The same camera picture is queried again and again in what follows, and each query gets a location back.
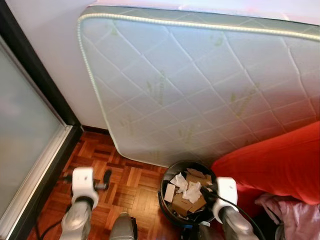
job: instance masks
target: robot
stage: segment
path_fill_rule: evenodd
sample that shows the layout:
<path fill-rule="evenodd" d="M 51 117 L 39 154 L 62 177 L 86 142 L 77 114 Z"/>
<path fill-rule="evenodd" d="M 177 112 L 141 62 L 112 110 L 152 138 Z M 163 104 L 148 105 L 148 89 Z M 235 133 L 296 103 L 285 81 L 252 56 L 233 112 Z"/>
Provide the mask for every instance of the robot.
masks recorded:
<path fill-rule="evenodd" d="M 92 210 L 97 206 L 99 196 L 97 190 L 106 190 L 109 186 L 111 171 L 104 174 L 103 184 L 94 184 L 92 167 L 77 167 L 72 173 L 71 207 L 64 215 L 61 226 L 60 240 L 86 240 L 90 233 Z M 252 225 L 238 212 L 234 206 L 237 203 L 236 182 L 230 177 L 218 177 L 216 184 L 202 187 L 203 194 L 215 219 L 222 224 L 226 240 L 259 240 L 253 232 Z M 200 224 L 190 233 L 192 240 L 213 239 L 213 229 Z M 137 240 L 138 231 L 136 219 L 126 212 L 119 215 L 115 221 L 110 240 Z"/>

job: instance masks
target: black door frame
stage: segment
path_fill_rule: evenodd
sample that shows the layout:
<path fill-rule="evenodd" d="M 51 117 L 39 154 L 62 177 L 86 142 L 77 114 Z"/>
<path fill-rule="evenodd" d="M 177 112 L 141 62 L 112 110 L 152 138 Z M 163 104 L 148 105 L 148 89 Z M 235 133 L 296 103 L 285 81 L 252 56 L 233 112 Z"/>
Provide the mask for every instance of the black door frame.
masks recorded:
<path fill-rule="evenodd" d="M 83 131 L 80 121 L 40 61 L 5 0 L 0 0 L 0 36 L 61 119 L 73 126 L 9 237 L 9 240 L 22 240 L 27 239 L 35 225 Z"/>

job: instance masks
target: frosted glass panel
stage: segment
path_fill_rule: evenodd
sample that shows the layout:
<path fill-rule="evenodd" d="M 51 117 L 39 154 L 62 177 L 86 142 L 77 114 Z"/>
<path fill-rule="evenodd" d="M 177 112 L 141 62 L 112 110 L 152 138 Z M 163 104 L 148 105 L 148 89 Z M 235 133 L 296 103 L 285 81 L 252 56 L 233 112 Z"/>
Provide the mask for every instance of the frosted glass panel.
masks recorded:
<path fill-rule="evenodd" d="M 0 46 L 0 218 L 61 126 Z"/>

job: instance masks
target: glass door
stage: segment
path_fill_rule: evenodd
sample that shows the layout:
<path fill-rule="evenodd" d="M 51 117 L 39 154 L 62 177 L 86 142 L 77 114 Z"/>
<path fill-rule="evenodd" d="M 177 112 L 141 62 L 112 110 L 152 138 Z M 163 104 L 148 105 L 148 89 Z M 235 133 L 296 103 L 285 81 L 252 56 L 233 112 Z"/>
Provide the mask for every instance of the glass door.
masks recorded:
<path fill-rule="evenodd" d="M 0 38 L 0 239 L 6 239 L 71 126 Z"/>

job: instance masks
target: cardboard piece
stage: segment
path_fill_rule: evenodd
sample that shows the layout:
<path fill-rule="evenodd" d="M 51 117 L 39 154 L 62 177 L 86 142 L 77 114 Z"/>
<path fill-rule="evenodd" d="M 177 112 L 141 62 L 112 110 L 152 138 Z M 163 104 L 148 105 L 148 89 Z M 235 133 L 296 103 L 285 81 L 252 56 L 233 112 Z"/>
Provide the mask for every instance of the cardboard piece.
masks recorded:
<path fill-rule="evenodd" d="M 176 188 L 176 186 L 171 183 L 168 183 L 166 185 L 166 190 L 165 190 L 165 195 L 164 195 L 165 201 L 172 203 L 172 199 L 174 198 L 174 194 L 175 194 L 175 188 Z"/>
<path fill-rule="evenodd" d="M 196 182 L 199 182 L 202 186 L 207 186 L 208 185 L 208 182 L 211 183 L 211 176 L 208 175 L 210 177 L 209 178 L 200 178 L 200 177 L 196 177 L 196 176 L 193 176 L 191 174 L 187 174 L 186 175 L 186 181 L 189 183 L 189 182 L 193 182 L 193 183 L 196 183 Z"/>
<path fill-rule="evenodd" d="M 200 198 L 192 204 L 192 207 L 188 210 L 191 213 L 194 213 L 198 209 L 202 208 L 204 205 L 206 205 L 206 200 L 203 195 L 200 196 Z"/>
<path fill-rule="evenodd" d="M 193 175 L 193 176 L 195 176 L 195 177 L 198 177 L 198 178 L 201 178 L 201 179 L 205 179 L 205 178 L 206 178 L 205 175 L 204 175 L 202 172 L 198 171 L 198 170 L 195 170 L 195 169 L 193 169 L 193 168 L 187 168 L 186 170 L 187 170 L 191 175 Z"/>
<path fill-rule="evenodd" d="M 172 210 L 176 211 L 183 217 L 187 216 L 188 210 L 193 207 L 193 204 L 186 199 L 182 198 L 182 193 L 178 193 L 173 197 Z"/>

